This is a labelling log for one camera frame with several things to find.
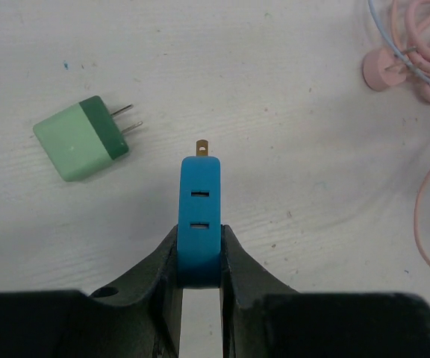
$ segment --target white table surface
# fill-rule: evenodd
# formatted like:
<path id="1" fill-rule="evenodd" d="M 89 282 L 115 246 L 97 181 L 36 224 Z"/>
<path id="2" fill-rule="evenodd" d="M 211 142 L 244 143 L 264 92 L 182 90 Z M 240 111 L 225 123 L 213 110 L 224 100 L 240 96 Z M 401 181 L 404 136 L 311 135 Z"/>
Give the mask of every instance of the white table surface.
<path id="1" fill-rule="evenodd" d="M 430 106 L 366 87 L 380 45 L 364 0 L 0 0 L 0 291 L 92 292 L 139 262 L 176 224 L 181 160 L 205 138 L 222 222 L 280 280 L 430 303 L 412 230 Z M 65 183 L 32 126 L 96 94 L 145 124 L 129 157 Z M 421 225 L 430 254 L 430 186 Z M 217 305 L 186 292 L 181 357 L 220 356 Z"/>

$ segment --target green wall charger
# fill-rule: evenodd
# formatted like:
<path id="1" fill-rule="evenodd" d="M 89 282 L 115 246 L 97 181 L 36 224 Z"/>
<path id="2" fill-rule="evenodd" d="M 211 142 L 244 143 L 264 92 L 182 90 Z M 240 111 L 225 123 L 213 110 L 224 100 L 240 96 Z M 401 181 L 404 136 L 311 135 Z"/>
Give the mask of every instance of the green wall charger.
<path id="1" fill-rule="evenodd" d="M 33 126 L 33 132 L 65 181 L 88 178 L 129 152 L 124 134 L 142 125 L 120 130 L 114 117 L 132 104 L 110 113 L 95 95 Z"/>

